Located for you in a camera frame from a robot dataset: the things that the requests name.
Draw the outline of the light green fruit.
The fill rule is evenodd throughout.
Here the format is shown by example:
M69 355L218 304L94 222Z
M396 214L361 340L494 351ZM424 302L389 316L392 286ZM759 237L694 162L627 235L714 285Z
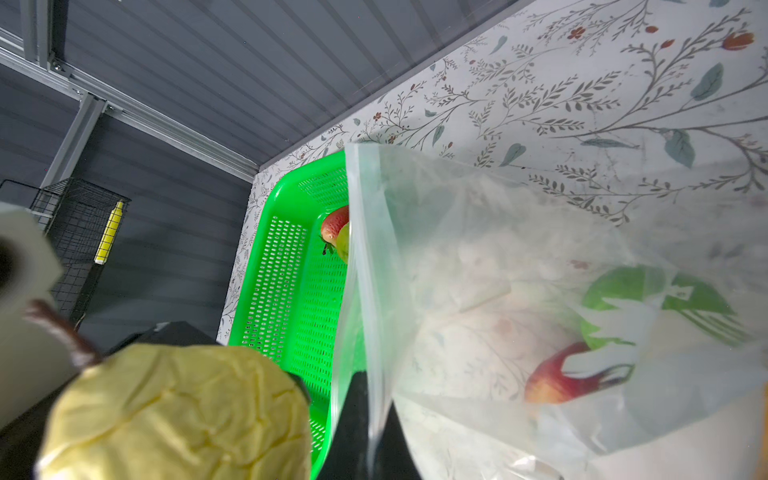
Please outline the light green fruit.
M349 241L350 241L350 224L344 225L338 232L335 240L335 252L338 257L345 263L348 263L349 258Z

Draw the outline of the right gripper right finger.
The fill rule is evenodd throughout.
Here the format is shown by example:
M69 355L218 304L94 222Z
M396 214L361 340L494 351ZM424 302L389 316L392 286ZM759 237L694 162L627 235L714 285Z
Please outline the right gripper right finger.
M380 441L374 451L374 480L421 480L400 423L396 406L390 406Z

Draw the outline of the green plastic basket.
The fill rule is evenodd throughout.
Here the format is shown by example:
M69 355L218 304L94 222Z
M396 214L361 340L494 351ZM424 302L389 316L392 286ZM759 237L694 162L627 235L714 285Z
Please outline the green plastic basket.
M337 152L286 174L263 208L229 337L298 375L309 391L312 471L331 442L331 385L347 266L321 238L347 205L346 158Z

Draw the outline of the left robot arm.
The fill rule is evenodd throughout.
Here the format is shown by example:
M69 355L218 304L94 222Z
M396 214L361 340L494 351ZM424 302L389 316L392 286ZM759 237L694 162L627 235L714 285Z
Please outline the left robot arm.
M157 411L172 391L190 387L207 355L223 346L188 328L165 324L110 355L53 308L50 290L62 268L37 220L1 206L1 423L7 425L55 387L50 429L66 436L96 434Z

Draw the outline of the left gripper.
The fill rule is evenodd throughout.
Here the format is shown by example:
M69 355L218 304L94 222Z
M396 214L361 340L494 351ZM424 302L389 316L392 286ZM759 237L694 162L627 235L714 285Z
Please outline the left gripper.
M188 322L158 323L142 332L130 334L115 346L107 349L102 356L109 357L133 344L170 346L217 345L218 342Z

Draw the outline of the red apple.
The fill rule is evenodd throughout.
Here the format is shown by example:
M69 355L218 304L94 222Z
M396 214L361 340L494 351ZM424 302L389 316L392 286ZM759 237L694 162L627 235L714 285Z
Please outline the red apple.
M590 352L586 342L576 342L543 361L529 376L524 401L532 404L561 404L625 380L633 365L615 366L584 378L567 376L565 361L573 355Z

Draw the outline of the clear zip top bag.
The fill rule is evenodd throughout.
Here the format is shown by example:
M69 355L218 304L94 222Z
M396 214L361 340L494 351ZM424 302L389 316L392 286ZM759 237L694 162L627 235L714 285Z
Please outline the clear zip top bag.
M767 475L767 199L711 194L614 227L565 200L401 147L346 150L350 256L333 433L368 379L367 469L394 404L422 479L763 479ZM576 308L618 267L684 273L725 297L728 346L662 312L642 344L570 356L567 376L633 365L561 404L529 376L585 342Z

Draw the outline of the pale yellow pear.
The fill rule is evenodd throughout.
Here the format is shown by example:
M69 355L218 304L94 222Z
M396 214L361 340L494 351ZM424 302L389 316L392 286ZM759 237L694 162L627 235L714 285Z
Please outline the pale yellow pear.
M190 387L157 411L96 434L66 436L49 418L39 479L307 479L312 434L300 381L247 347L207 355Z

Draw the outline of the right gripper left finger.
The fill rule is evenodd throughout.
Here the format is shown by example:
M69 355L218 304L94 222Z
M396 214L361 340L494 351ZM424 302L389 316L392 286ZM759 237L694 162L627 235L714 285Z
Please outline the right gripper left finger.
M356 372L351 379L328 455L319 480L364 480L368 478L369 426L368 379Z

